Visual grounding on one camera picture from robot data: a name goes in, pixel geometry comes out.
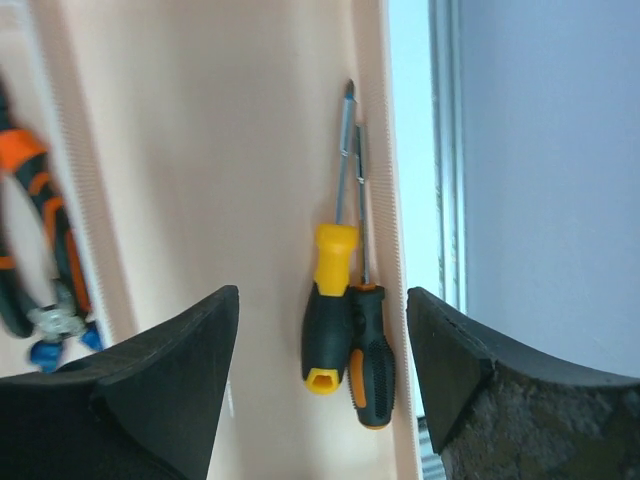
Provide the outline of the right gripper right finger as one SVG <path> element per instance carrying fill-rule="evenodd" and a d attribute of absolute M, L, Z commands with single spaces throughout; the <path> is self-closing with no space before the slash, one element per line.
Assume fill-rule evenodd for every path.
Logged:
<path fill-rule="evenodd" d="M 435 453 L 458 434 L 493 374 L 493 361 L 467 328 L 475 322 L 429 291 L 408 291 L 407 325 L 426 424 Z"/>

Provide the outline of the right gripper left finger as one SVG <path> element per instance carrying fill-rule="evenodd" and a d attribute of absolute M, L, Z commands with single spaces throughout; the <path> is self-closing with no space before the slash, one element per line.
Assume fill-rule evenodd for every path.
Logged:
<path fill-rule="evenodd" d="M 128 340 L 142 359 L 98 388 L 124 432 L 184 479 L 208 475 L 238 322 L 238 289 L 224 286 Z"/>

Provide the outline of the long black orange screwdriver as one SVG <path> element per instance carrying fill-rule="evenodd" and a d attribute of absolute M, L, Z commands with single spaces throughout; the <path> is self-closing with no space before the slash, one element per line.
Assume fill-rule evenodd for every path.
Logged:
<path fill-rule="evenodd" d="M 371 279 L 366 194 L 366 131 L 355 127 L 354 158 L 358 187 L 360 283 L 350 288 L 354 325 L 348 365 L 352 403 L 361 425 L 381 430 L 391 421 L 395 402 L 394 353 L 384 331 L 385 288 Z"/>

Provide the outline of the yellow black screwdriver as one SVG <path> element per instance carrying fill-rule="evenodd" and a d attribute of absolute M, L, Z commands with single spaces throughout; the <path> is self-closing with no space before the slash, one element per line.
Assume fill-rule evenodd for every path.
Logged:
<path fill-rule="evenodd" d="M 302 325 L 301 375 L 316 395 L 334 393 L 343 381 L 352 338 L 348 298 L 351 256 L 358 229 L 344 223 L 347 168 L 355 132 L 354 81 L 346 82 L 339 131 L 339 171 L 335 220 L 315 230 L 317 262 Z"/>

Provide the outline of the blue handled cutting pliers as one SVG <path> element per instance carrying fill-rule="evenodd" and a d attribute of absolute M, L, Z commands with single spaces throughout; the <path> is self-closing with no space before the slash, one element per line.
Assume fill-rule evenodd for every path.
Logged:
<path fill-rule="evenodd" d="M 64 342 L 76 337 L 92 352 L 104 349 L 94 319 L 76 306 L 75 297 L 61 279 L 53 281 L 56 301 L 48 306 L 34 306 L 26 313 L 27 319 L 40 332 L 41 339 L 30 350 L 29 359 L 42 372 L 51 373 L 61 365 Z"/>

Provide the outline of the pink plastic tool box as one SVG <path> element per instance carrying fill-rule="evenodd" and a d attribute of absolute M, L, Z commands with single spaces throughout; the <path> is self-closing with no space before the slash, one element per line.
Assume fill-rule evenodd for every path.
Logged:
<path fill-rule="evenodd" d="M 240 320 L 213 479 L 417 479 L 385 1 L 5 1 L 1 77 L 51 149 L 107 342 L 225 284 Z M 342 95 L 366 125 L 391 424 L 300 373 L 314 229 L 334 216 Z"/>

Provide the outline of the orange black pliers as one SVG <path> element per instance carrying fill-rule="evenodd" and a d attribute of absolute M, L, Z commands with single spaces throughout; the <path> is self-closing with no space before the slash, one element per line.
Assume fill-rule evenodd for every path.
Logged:
<path fill-rule="evenodd" d="M 21 213 L 25 221 L 15 221 L 17 233 L 34 236 L 39 253 L 46 259 L 35 264 L 42 268 L 44 280 L 51 287 L 49 303 L 32 295 L 24 275 L 18 271 L 15 248 L 18 237 L 1 236 L 1 319 L 8 331 L 19 338 L 40 332 L 27 319 L 34 306 L 45 307 L 56 301 L 53 281 L 61 279 L 75 297 L 76 306 L 86 315 L 91 312 L 84 273 L 77 252 L 75 235 L 66 211 L 66 202 L 55 184 L 49 152 L 39 138 L 20 126 L 12 113 L 11 101 L 1 89 L 1 185 L 17 190 L 24 202 Z"/>

